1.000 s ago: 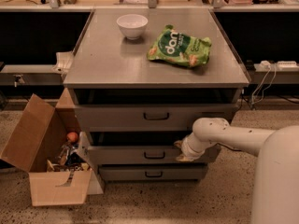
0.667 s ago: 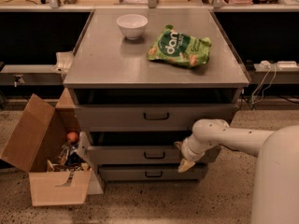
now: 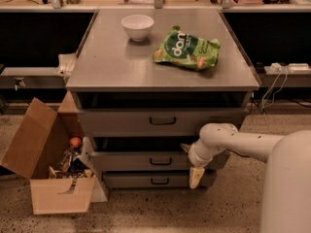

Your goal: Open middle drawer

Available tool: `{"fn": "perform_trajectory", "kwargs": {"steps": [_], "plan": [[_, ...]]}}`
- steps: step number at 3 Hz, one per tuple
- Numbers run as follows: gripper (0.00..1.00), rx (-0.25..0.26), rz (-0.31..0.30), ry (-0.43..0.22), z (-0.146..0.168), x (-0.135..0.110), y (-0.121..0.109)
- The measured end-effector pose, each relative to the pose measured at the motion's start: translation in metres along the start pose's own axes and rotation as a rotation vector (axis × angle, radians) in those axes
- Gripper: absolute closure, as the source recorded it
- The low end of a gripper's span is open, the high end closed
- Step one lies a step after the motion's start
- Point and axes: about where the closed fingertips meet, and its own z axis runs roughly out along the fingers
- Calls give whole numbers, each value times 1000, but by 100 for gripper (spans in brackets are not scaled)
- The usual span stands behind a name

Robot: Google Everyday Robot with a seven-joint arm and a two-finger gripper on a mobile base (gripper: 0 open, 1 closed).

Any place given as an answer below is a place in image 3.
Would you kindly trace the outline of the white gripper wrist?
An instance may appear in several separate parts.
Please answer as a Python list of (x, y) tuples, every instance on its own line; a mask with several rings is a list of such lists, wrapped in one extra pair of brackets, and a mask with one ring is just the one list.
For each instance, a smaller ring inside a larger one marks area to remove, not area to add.
[(206, 147), (201, 140), (193, 144), (181, 144), (181, 148), (185, 153), (188, 153), (190, 163), (195, 166), (190, 168), (190, 188), (195, 189), (198, 187), (205, 169), (215, 155), (218, 154), (216, 148)]

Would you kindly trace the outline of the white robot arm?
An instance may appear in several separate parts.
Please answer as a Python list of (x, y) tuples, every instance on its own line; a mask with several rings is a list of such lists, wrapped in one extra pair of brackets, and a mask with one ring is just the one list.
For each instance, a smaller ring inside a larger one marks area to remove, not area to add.
[(183, 144), (191, 163), (190, 187), (225, 150), (266, 164), (259, 233), (311, 233), (311, 131), (289, 135), (244, 133), (229, 123), (208, 123), (199, 139)]

